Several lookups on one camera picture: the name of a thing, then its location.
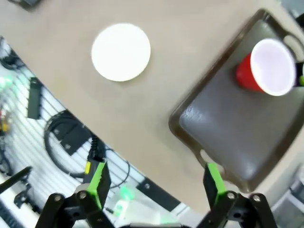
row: white plate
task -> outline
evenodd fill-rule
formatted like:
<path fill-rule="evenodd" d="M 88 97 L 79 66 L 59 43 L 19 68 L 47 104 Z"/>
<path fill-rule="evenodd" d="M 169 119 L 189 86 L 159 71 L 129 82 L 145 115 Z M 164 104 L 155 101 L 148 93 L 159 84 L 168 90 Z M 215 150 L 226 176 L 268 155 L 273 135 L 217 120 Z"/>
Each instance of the white plate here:
<path fill-rule="evenodd" d="M 92 46 L 92 62 L 103 77 L 117 82 L 138 76 L 151 54 L 147 35 L 139 27 L 115 24 L 103 30 Z"/>

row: red cup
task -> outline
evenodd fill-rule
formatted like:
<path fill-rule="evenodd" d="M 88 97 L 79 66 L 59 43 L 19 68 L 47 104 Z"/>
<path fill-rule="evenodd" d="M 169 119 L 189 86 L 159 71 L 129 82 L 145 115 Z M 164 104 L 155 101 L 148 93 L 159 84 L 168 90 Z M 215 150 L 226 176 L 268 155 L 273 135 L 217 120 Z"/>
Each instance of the red cup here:
<path fill-rule="evenodd" d="M 263 39 L 237 68 L 240 86 L 273 96 L 287 94 L 295 85 L 295 61 L 279 40 Z"/>

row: screw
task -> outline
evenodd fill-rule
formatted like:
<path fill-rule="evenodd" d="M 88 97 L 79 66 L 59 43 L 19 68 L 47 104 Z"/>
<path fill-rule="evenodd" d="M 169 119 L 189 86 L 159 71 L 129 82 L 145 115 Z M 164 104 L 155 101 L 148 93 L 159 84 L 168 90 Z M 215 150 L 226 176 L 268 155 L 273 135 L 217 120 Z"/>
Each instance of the screw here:
<path fill-rule="evenodd" d="M 61 196 L 60 195 L 56 195 L 55 196 L 55 201 L 59 201 L 59 200 L 61 200 Z"/>
<path fill-rule="evenodd" d="M 229 193 L 227 194 L 227 196 L 228 196 L 229 199 L 232 199 L 232 200 L 234 200 L 234 198 L 235 198 L 234 194 L 231 193 L 231 192 L 229 192 Z"/>
<path fill-rule="evenodd" d="M 253 200 L 256 201 L 256 202 L 260 202 L 261 201 L 261 199 L 257 195 L 253 196 Z"/>
<path fill-rule="evenodd" d="M 70 146 L 69 144 L 66 144 L 66 145 L 65 145 L 65 149 L 66 149 L 66 150 L 69 150 L 70 148 L 71 148 L 71 146 Z"/>
<path fill-rule="evenodd" d="M 86 193 L 84 191 L 82 191 L 80 194 L 79 194 L 79 197 L 81 200 L 83 200 L 85 197 L 86 197 Z"/>

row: tray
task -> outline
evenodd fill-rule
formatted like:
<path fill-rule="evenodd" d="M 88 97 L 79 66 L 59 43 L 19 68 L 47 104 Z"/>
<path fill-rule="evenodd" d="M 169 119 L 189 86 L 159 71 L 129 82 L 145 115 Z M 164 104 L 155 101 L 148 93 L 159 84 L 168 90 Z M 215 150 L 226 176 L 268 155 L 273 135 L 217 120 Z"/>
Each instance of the tray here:
<path fill-rule="evenodd" d="M 169 119 L 172 133 L 202 166 L 201 150 L 224 168 L 223 179 L 253 191 L 287 151 L 304 123 L 304 88 L 274 97 L 240 88 L 236 66 L 264 38 L 287 32 L 259 10 Z"/>

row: yellow label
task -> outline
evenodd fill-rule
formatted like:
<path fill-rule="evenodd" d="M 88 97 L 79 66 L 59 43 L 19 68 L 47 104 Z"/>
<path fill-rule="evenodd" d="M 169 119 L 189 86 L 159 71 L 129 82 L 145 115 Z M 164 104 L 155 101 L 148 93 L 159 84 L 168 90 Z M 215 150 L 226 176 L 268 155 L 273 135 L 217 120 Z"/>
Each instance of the yellow label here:
<path fill-rule="evenodd" d="M 88 174 L 90 172 L 91 162 L 87 162 L 85 165 L 85 174 Z"/>

